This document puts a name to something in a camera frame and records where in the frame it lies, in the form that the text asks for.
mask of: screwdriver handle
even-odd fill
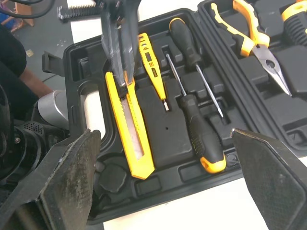
[[[209,173],[218,173],[225,169],[226,159],[220,140],[201,115],[196,97],[192,94],[180,99],[188,123],[191,143],[201,164]]]
[[[295,45],[307,47],[307,1],[289,6],[283,13],[284,30]]]
[[[197,53],[194,39],[190,29],[181,18],[174,18],[169,23],[169,31],[175,45],[184,55],[190,68],[201,62],[201,57]]]

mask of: pliers handle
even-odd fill
[[[233,8],[245,17],[249,27],[250,38],[226,23],[221,18],[217,10],[217,5],[215,3],[211,4],[212,15],[214,15],[215,20],[221,28],[224,28],[233,34],[234,39],[237,41],[237,44],[240,47],[240,55],[248,57],[253,47],[256,45],[264,45],[265,47],[269,47],[270,37],[259,32],[258,18],[252,5],[248,4],[244,0],[234,0]]]

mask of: cable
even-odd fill
[[[35,0],[35,1],[26,1],[26,0],[11,0],[13,2],[17,2],[17,3],[21,3],[21,4],[25,4],[25,5],[31,5],[31,4],[36,4],[36,3],[39,3],[43,0]]]
[[[42,82],[45,82],[45,81],[49,80],[50,78],[53,78],[54,76],[56,76],[56,74],[53,74],[53,75],[47,77],[45,80],[42,80]]]
[[[55,0],[50,0],[50,4],[47,6],[46,9],[44,9],[40,13],[36,13],[36,14],[32,14],[32,15],[21,15],[21,14],[17,14],[17,13],[8,12],[8,11],[5,11],[4,9],[2,9],[1,7],[0,7],[0,13],[6,14],[6,15],[14,17],[14,18],[23,18],[23,19],[39,18],[39,17],[46,15],[51,10],[51,8],[54,5],[54,2],[55,2]]]

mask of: tool case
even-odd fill
[[[270,50],[278,59],[293,97],[286,95],[251,55],[242,57],[230,33],[217,27],[211,3],[221,17],[248,35],[245,18],[233,9],[231,0],[207,0],[198,11],[179,9],[139,23],[147,33],[159,61],[167,103],[166,112],[139,58],[136,93],[144,117],[155,171],[146,180],[131,177],[109,100],[105,73],[110,70],[101,46],[94,37],[68,47],[63,59],[45,54],[45,70],[65,76],[73,137],[86,130],[82,96],[99,91],[106,133],[95,164],[93,205],[88,224],[93,225],[132,212],[175,200],[243,177],[231,131],[258,132],[279,139],[298,157],[307,156],[307,48],[287,40],[281,13],[294,0],[251,0],[260,28],[271,38]],[[221,120],[196,70],[185,59],[169,33],[169,23],[179,17],[192,32],[203,72],[222,107]],[[165,57],[169,53],[187,93],[198,100],[201,113],[216,131],[227,167],[209,174],[197,159],[179,106],[181,92]]]

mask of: screwdriver shaft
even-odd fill
[[[186,93],[186,91],[185,91],[184,88],[183,88],[183,85],[182,85],[182,83],[181,83],[180,77],[178,76],[178,73],[177,73],[177,71],[176,71],[176,69],[175,69],[175,66],[174,66],[174,64],[173,64],[173,62],[172,62],[171,57],[169,56],[169,54],[166,54],[166,57],[167,57],[167,59],[168,59],[169,65],[171,66],[172,72],[173,72],[173,74],[174,74],[176,80],[177,80],[178,83],[179,83],[179,86],[180,86],[180,88],[181,88],[181,91],[182,91],[183,96],[186,96],[187,93]]]
[[[222,110],[221,110],[219,104],[217,103],[216,98],[215,98],[215,96],[214,96],[214,94],[213,94],[213,92],[212,92],[212,90],[211,90],[207,80],[205,79],[205,76],[203,75],[199,65],[196,64],[195,66],[196,66],[197,72],[201,75],[201,78],[202,78],[203,82],[205,83],[205,87],[206,87],[206,89],[207,89],[207,91],[208,91],[208,93],[209,93],[209,95],[210,95],[210,97],[211,97],[215,107],[217,108],[217,111],[219,112],[220,116],[223,118],[224,115],[222,113]]]

